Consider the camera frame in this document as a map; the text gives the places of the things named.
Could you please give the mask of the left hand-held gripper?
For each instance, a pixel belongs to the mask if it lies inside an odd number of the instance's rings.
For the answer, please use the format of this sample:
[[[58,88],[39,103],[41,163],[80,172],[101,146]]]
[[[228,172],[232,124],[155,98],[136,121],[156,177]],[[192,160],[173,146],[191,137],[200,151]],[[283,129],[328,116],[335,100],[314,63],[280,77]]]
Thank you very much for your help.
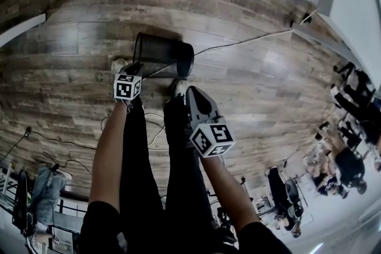
[[[141,91],[143,64],[135,62],[125,65],[114,79],[113,97],[122,101],[133,101]]]

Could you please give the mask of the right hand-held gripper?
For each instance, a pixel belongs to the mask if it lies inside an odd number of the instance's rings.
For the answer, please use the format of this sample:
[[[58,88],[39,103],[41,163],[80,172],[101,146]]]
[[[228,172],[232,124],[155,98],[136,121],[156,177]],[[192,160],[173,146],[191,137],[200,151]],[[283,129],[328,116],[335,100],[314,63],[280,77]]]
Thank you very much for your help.
[[[235,145],[235,137],[216,102],[203,90],[189,86],[186,91],[190,142],[201,157],[223,156]]]

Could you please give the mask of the black mesh waste bin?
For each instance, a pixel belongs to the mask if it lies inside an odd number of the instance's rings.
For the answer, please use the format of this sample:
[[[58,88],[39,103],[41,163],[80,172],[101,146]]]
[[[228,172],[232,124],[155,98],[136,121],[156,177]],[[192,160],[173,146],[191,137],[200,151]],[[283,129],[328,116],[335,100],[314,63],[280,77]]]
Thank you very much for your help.
[[[193,69],[193,46],[160,36],[138,33],[133,62],[143,65],[143,78],[187,78]]]

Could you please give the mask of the person's right forearm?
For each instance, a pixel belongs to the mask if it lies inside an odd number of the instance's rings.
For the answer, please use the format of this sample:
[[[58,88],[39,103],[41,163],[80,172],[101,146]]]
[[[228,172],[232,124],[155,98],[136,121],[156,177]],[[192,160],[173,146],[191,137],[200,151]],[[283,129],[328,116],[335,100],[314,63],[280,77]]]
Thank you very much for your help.
[[[240,232],[250,223],[259,222],[247,191],[232,176],[221,159],[210,157],[201,161],[217,199],[230,218],[236,232]]]

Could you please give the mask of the person's left forearm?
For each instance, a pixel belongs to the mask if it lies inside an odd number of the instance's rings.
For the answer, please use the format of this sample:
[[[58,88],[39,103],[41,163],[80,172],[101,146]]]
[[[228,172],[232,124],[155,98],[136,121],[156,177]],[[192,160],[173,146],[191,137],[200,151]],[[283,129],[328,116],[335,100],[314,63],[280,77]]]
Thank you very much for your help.
[[[105,202],[120,210],[120,180],[127,107],[117,102],[96,147],[89,203]]]

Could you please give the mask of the person's left shoe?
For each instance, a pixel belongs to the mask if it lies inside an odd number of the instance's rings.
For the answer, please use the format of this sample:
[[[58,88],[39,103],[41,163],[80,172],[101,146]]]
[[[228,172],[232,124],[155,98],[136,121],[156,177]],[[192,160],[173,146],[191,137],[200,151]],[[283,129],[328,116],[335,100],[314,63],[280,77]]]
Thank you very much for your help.
[[[122,70],[128,64],[129,63],[125,58],[122,58],[122,57],[114,58],[111,62],[111,72],[114,74],[119,73],[120,70]]]

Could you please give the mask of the person's shoe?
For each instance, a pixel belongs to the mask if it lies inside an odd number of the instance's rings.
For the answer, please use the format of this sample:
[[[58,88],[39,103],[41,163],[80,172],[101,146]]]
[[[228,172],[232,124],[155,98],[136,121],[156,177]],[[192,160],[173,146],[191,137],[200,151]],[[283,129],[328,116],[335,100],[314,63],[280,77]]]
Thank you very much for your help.
[[[111,72],[114,74],[119,73],[120,70],[122,70],[128,64],[129,63],[125,58],[122,58],[122,57],[114,58],[111,62]]]
[[[186,79],[175,79],[171,85],[171,97],[184,99],[188,89],[188,82]]]

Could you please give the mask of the person's right shoe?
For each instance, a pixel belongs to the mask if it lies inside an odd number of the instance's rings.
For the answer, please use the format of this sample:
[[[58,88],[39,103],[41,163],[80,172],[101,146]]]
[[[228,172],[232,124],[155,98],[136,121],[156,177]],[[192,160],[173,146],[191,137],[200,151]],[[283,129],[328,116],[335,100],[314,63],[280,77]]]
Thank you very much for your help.
[[[184,99],[188,89],[188,82],[186,79],[175,79],[171,85],[171,97]]]

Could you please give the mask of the person's black trousers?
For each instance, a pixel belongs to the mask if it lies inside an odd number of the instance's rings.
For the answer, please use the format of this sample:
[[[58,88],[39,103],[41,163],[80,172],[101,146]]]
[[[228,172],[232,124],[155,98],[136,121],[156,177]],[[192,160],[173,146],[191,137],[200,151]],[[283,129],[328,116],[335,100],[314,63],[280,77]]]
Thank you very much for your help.
[[[127,254],[238,254],[223,242],[227,231],[213,227],[198,153],[186,146],[189,119],[183,98],[164,105],[164,124],[170,156],[165,204],[149,162],[140,99],[126,116],[120,216]]]

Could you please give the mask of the person's black shirt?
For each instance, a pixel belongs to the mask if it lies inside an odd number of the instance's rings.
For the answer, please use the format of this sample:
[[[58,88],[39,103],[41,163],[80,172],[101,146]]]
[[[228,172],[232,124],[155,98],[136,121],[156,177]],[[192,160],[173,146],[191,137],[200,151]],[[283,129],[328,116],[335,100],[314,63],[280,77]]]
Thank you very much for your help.
[[[138,232],[141,239],[125,238],[117,210],[105,202],[92,202],[84,217],[78,254],[292,254],[268,228],[258,222],[246,225],[238,233],[239,247],[218,241],[173,242],[168,246],[155,238],[157,233]]]

